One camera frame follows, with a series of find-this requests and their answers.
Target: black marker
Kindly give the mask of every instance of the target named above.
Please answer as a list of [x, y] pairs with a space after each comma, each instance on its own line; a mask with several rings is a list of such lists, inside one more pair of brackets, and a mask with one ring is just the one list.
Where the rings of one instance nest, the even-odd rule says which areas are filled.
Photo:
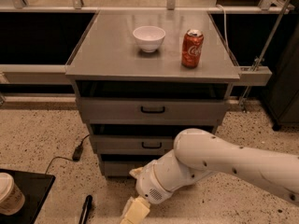
[[78, 224], [85, 224], [86, 223], [88, 213], [90, 212], [91, 207], [92, 207], [92, 201], [93, 201], [93, 197], [91, 195], [88, 195], [85, 199], [84, 204], [83, 204], [82, 213], [81, 213], [80, 221], [79, 221]]

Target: white cup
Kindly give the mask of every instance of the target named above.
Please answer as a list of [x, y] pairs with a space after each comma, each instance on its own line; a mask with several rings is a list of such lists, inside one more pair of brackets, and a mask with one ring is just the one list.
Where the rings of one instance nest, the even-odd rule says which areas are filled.
[[25, 203], [25, 196], [15, 184], [13, 177], [0, 173], [0, 213], [13, 215], [20, 211]]

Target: cabinet top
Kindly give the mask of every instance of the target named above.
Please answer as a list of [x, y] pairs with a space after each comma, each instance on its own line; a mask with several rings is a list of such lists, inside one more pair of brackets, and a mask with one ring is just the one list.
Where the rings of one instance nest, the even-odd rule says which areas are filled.
[[[136, 45], [133, 30], [159, 26], [166, 31], [153, 53]], [[205, 40], [195, 69], [181, 65], [182, 42], [189, 29], [201, 30]], [[115, 79], [188, 82], [232, 82], [239, 75], [204, 10], [100, 10], [66, 74], [74, 79]]]

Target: red soda can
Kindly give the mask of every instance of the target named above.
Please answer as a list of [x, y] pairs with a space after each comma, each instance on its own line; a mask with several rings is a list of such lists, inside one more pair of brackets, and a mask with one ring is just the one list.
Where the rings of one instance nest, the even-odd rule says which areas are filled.
[[202, 53], [204, 35], [199, 30], [189, 29], [184, 36], [181, 63], [188, 68], [197, 67]]

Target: cabinet handle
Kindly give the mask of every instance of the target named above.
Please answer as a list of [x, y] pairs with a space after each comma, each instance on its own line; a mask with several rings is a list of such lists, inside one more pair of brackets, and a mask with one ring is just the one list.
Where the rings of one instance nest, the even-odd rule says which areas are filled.
[[162, 114], [165, 112], [165, 107], [163, 106], [161, 110], [146, 110], [144, 106], [141, 106], [140, 110], [145, 114]]
[[162, 142], [160, 142], [157, 147], [146, 146], [146, 144], [144, 142], [141, 143], [141, 146], [143, 148], [147, 148], [147, 149], [159, 149], [162, 147]]

